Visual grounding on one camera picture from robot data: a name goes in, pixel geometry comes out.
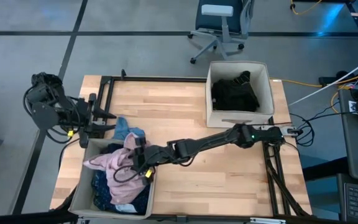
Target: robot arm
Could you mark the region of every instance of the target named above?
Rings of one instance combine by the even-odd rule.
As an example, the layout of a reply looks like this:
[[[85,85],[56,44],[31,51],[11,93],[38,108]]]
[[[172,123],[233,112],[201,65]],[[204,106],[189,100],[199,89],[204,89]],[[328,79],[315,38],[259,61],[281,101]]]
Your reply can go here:
[[[145,147],[145,139],[137,139],[133,169],[145,172],[150,167],[162,164],[181,164],[193,159],[197,153],[223,146],[235,144],[241,148],[252,147],[255,142],[267,141],[270,144],[281,146],[285,140],[279,127],[272,126],[268,130],[257,130],[251,125],[236,124],[233,128],[222,133],[214,134],[201,139],[180,139],[170,141],[167,146]]]
[[[115,128],[115,125],[99,125],[93,122],[94,116],[116,118],[97,106],[95,93],[89,95],[87,102],[84,98],[66,96],[61,79],[44,72],[32,75],[31,84],[32,86],[24,93],[24,109],[39,129],[46,130],[51,140],[67,143],[75,133],[79,132],[80,146],[86,148],[90,136]],[[59,133],[54,129],[55,126],[60,126],[66,134]],[[58,141],[48,130],[70,138],[66,141]]]

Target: chair base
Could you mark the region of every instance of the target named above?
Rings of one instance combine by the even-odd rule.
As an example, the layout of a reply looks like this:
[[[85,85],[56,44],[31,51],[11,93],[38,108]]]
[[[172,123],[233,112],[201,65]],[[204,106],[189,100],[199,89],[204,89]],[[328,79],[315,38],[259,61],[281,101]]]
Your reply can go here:
[[[210,49],[211,47],[213,47],[213,49],[218,48],[220,53],[221,53],[221,55],[222,55],[222,57],[223,57],[223,59],[227,60],[227,53],[224,51],[223,43],[239,44],[239,46],[238,46],[239,50],[242,50],[244,48],[244,43],[245,43],[244,39],[232,38],[232,37],[223,38],[223,36],[215,36],[213,34],[204,33],[204,32],[198,32],[198,31],[191,31],[190,35],[188,35],[188,38],[192,38],[193,35],[198,36],[198,37],[209,38],[209,39],[212,39],[212,41],[207,46],[203,47],[194,57],[192,57],[191,60],[190,60],[190,63],[196,63],[197,58],[201,54],[206,52],[208,49]]]

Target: storage bin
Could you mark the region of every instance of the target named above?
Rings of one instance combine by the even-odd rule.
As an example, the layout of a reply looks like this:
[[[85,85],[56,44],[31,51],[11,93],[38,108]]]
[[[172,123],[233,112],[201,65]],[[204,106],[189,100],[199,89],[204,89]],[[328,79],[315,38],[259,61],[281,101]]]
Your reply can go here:
[[[90,139],[88,147],[85,149],[84,161],[101,153],[109,144],[124,144],[124,141],[114,139]],[[95,170],[82,166],[80,181],[77,185],[73,201],[71,202],[69,212],[84,218],[121,218],[130,220],[141,220],[152,214],[154,183],[151,183],[149,202],[145,215],[123,215],[114,212],[101,211],[93,204],[94,190],[91,186]]]
[[[250,71],[250,84],[259,101],[255,112],[213,110],[211,88],[220,79],[233,80]],[[274,114],[272,88],[266,64],[260,62],[211,62],[206,81],[206,125],[231,128],[235,123],[264,124]]]

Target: pink cloth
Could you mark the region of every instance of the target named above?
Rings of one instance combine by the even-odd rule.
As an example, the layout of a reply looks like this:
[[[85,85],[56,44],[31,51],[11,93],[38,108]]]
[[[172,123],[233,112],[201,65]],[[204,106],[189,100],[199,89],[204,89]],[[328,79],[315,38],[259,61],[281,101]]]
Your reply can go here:
[[[110,188],[112,197],[111,203],[114,205],[131,203],[145,187],[142,182],[142,177],[139,175],[123,184],[117,183],[113,178],[118,168],[134,164],[132,159],[128,157],[134,153],[134,149],[136,148],[135,138],[137,138],[137,136],[134,133],[129,133],[125,138],[124,147],[122,149],[118,149],[109,154],[97,155],[84,162],[84,165],[90,169],[106,171],[107,185]],[[126,180],[135,175],[135,173],[136,171],[130,167],[123,168],[116,174],[116,179]]]

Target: yellow label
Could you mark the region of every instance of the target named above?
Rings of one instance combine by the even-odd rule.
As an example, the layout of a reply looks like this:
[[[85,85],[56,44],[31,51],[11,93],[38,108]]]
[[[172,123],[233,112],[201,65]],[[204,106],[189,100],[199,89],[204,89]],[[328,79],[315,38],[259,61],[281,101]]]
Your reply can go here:
[[[147,178],[149,178],[151,175],[152,175],[152,170],[148,170],[147,172],[146,172],[146,174],[145,174],[145,176],[147,177]]]

